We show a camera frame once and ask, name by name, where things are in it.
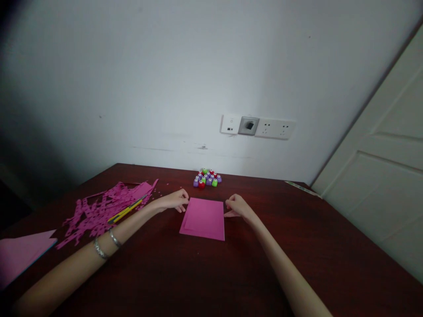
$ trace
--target electrical outlet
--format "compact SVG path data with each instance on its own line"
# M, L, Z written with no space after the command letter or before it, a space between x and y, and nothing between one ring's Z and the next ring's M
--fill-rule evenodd
M256 137L287 140L295 129L295 121L260 118Z
M234 114L224 114L221 133L238 134L239 124L241 123L241 116Z

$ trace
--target left hand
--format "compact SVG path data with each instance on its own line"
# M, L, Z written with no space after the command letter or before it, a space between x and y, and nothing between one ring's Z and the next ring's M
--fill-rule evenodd
M165 211L167 208L175 208L178 212L185 212L186 209L183 205L188 204L189 202L188 193L185 189L180 189L177 192L173 192L167 196L161 197L151 204L157 208L158 212Z

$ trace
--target silver bangle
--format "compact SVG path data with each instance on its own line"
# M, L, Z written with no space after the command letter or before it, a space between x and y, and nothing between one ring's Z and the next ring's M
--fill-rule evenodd
M113 232L111 231L111 228L109 229L109 234L111 239L113 240L113 242L116 244L116 246L118 248L120 248L122 245L120 244L120 242L115 238L115 236L113 235Z
M100 246L98 245L98 240L97 240L97 238L94 240L94 247L95 247L95 249L96 249L96 251L97 251L97 253L98 253L98 255L102 258L102 259L104 259L104 260L107 260L107 259L109 259L109 257L100 249Z

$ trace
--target pink paper sheet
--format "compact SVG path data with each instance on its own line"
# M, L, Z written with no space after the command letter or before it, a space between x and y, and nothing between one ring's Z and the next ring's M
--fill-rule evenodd
M31 264L50 249L57 239L55 230L0 241L0 289L5 289Z
M191 198L179 233L225 241L223 203Z

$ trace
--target door panel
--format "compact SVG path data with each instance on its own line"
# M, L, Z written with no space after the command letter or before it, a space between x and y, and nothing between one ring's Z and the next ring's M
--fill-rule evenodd
M423 29L312 188L423 282Z

